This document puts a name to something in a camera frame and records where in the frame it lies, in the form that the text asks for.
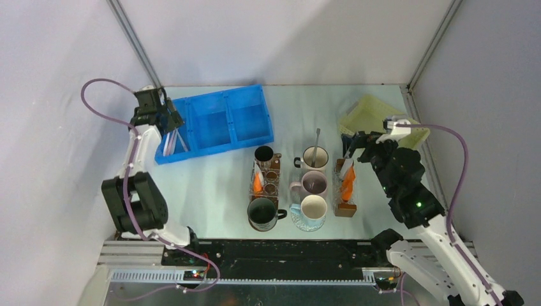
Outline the white toothpaste tube dark cap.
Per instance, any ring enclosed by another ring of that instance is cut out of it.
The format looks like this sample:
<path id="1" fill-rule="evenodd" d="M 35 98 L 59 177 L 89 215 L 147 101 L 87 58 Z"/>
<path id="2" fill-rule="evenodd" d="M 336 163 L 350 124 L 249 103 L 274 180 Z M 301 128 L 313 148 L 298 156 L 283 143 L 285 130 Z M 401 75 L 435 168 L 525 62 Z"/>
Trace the white toothpaste tube dark cap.
<path id="1" fill-rule="evenodd" d="M 346 158 L 340 170 L 340 177 L 343 178 L 353 165 L 353 158 Z"/>

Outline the orange toothpaste tube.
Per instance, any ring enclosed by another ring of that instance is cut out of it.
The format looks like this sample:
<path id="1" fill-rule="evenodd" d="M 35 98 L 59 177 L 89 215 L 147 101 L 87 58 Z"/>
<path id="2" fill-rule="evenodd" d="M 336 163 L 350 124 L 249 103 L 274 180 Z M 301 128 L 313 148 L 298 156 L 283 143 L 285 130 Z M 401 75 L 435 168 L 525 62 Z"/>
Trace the orange toothpaste tube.
<path id="1" fill-rule="evenodd" d="M 356 179 L 354 167 L 352 166 L 348 173 L 343 177 L 343 181 L 340 188 L 341 200 L 348 202 L 352 198 L 353 185 Z"/>

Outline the clear holder with brown lid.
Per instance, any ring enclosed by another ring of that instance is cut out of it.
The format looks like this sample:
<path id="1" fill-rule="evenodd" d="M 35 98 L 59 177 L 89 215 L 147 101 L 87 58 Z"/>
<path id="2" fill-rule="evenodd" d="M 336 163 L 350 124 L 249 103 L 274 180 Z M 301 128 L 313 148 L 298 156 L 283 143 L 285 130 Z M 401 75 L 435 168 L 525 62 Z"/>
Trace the clear holder with brown lid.
<path id="1" fill-rule="evenodd" d="M 337 159 L 333 169 L 332 207 L 336 217 L 351 218 L 357 211 L 357 205 L 353 200 L 353 191 L 356 180 L 356 172 L 352 159 Z"/>

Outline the pink mug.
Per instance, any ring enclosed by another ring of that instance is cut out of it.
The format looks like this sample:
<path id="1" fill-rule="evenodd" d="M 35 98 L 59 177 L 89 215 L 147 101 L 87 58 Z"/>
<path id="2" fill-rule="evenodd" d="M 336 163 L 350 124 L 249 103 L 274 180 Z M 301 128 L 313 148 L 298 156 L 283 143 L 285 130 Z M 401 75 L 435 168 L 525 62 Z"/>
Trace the pink mug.
<path id="1" fill-rule="evenodd" d="M 305 173 L 299 182 L 292 182 L 289 186 L 293 193 L 303 200 L 309 195 L 317 195 L 326 198 L 328 194 L 328 181 L 320 171 L 309 171 Z"/>

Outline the grey toothbrush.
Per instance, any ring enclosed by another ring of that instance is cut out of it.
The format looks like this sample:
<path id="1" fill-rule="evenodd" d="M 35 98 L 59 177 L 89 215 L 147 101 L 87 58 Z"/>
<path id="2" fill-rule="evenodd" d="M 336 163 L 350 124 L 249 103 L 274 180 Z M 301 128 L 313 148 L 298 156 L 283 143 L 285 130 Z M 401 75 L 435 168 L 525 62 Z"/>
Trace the grey toothbrush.
<path id="1" fill-rule="evenodd" d="M 318 142 L 319 142 L 319 139 L 320 139 L 320 133 L 321 133 L 320 128 L 317 128 L 316 129 L 316 141 L 315 141 L 315 145 L 313 147 L 312 159 L 311 159 L 311 167 L 312 168 L 316 168 L 317 150 L 318 150 Z"/>

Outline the cream mug with black rim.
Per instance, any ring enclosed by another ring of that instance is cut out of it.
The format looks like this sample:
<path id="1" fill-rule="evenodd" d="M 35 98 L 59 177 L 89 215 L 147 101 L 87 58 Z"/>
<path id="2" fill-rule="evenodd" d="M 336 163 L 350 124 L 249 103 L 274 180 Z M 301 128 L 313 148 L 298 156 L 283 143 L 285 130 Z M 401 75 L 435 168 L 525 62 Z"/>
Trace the cream mug with black rim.
<path id="1" fill-rule="evenodd" d="M 301 157 L 295 157 L 293 165 L 305 171 L 324 172 L 329 163 L 329 154 L 322 147 L 308 147 Z"/>

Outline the light blue mug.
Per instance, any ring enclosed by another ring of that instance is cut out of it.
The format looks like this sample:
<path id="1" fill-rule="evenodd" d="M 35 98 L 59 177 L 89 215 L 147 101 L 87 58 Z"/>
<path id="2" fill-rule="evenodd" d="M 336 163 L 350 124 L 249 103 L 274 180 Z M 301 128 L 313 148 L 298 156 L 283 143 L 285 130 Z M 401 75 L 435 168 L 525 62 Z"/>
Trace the light blue mug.
<path id="1" fill-rule="evenodd" d="M 289 206 L 291 214 L 299 214 L 303 221 L 316 221 L 322 217 L 326 217 L 328 204 L 324 198 L 317 195 L 309 195 L 305 197 L 300 204 L 292 203 Z"/>

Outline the brown metallic cup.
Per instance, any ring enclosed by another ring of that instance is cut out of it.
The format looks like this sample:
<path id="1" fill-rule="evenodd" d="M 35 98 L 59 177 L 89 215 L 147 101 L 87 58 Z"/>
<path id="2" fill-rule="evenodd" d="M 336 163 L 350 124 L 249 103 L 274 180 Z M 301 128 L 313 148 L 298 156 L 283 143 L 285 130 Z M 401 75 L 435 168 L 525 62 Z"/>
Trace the brown metallic cup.
<path id="1" fill-rule="evenodd" d="M 255 150 L 255 164 L 262 171 L 278 170 L 281 164 L 281 153 L 275 153 L 270 146 L 263 145 Z"/>

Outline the white toothpaste tube red cap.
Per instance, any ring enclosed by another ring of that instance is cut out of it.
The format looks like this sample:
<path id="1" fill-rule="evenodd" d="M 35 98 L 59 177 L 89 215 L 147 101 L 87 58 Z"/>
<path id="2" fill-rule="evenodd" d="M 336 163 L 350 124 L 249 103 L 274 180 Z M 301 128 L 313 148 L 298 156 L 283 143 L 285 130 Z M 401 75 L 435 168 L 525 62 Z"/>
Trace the white toothpaste tube red cap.
<path id="1" fill-rule="evenodd" d="M 262 170 L 260 169 L 260 167 L 259 167 L 259 165 L 258 165 L 257 163 L 254 163 L 254 174 L 255 174 L 256 172 L 259 172 L 259 173 L 262 174 L 262 181 L 264 181 L 264 175 L 263 175 L 263 173 L 262 173 Z"/>

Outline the small orange tube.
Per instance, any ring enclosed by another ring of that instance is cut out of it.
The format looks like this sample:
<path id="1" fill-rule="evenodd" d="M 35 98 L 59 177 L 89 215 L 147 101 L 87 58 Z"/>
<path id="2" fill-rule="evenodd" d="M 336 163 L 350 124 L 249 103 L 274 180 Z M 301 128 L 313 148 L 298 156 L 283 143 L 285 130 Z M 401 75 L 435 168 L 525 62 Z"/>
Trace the small orange tube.
<path id="1" fill-rule="evenodd" d="M 252 183 L 252 190 L 254 193 L 260 193 L 263 191 L 264 181 L 262 181 L 262 174 L 256 172 Z"/>

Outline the clear textured two-hole holder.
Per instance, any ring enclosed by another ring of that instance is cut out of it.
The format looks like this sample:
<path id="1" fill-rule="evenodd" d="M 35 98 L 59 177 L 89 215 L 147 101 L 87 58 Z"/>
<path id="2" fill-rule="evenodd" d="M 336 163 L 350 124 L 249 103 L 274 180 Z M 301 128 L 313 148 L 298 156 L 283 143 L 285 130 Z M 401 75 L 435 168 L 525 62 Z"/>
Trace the clear textured two-hole holder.
<path id="1" fill-rule="evenodd" d="M 260 193 L 254 193 L 252 190 L 252 183 L 254 179 L 254 170 L 251 173 L 251 181 L 248 188 L 248 201 L 251 202 L 257 198 L 267 198 L 271 200 L 273 204 L 278 207 L 279 205 L 279 170 L 263 171 L 265 185 L 263 191 Z"/>

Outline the brown wooden oval tray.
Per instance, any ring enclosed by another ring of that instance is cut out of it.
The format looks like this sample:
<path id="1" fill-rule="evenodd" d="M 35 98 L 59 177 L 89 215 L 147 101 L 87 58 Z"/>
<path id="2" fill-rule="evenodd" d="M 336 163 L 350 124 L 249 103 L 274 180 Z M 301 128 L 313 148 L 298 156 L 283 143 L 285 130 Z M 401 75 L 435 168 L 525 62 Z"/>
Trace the brown wooden oval tray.
<path id="1" fill-rule="evenodd" d="M 281 154 L 275 153 L 269 161 L 254 161 L 247 214 L 252 228 L 260 232 L 271 230 L 287 216 L 279 209 L 280 159 Z"/>

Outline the dark green mug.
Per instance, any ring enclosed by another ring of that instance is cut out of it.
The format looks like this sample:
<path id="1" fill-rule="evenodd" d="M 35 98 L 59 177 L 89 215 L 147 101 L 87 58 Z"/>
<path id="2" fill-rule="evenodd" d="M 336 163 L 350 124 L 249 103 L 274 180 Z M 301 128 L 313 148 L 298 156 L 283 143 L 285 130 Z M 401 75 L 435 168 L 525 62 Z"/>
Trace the dark green mug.
<path id="1" fill-rule="evenodd" d="M 275 227 L 279 220 L 284 219 L 288 212 L 275 207 L 274 202 L 268 198 L 256 198 L 247 208 L 248 221 L 257 231 L 266 232 Z"/>

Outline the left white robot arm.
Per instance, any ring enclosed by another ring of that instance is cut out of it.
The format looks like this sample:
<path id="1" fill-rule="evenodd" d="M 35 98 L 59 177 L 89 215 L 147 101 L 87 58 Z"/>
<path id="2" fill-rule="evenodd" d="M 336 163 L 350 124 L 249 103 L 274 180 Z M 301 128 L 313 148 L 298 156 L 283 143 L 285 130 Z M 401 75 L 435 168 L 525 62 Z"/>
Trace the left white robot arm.
<path id="1" fill-rule="evenodd" d="M 121 169 L 114 178 L 104 180 L 101 191 L 116 230 L 128 238 L 155 239 L 185 265 L 195 265 L 202 249 L 191 242 L 193 231 L 168 221 L 164 196 L 152 179 L 155 155 L 162 139 L 183 125 L 164 88 L 151 85 L 134 93 L 138 106 L 128 126 L 130 142 Z"/>

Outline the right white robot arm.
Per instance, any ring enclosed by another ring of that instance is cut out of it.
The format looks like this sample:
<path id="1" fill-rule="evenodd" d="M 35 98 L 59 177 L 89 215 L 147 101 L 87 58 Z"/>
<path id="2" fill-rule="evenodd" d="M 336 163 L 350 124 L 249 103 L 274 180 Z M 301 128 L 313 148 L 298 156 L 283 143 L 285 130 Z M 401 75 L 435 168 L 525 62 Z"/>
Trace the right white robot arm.
<path id="1" fill-rule="evenodd" d="M 418 236 L 436 261 L 417 256 L 398 232 L 386 229 L 371 240 L 373 262 L 400 268 L 449 305 L 524 305 L 522 296 L 499 285 L 447 227 L 449 213 L 421 183 L 425 168 L 420 153 L 395 140 L 380 142 L 380 137 L 378 132 L 342 134 L 344 157 L 363 150 L 357 160 L 371 165 L 393 216 Z"/>

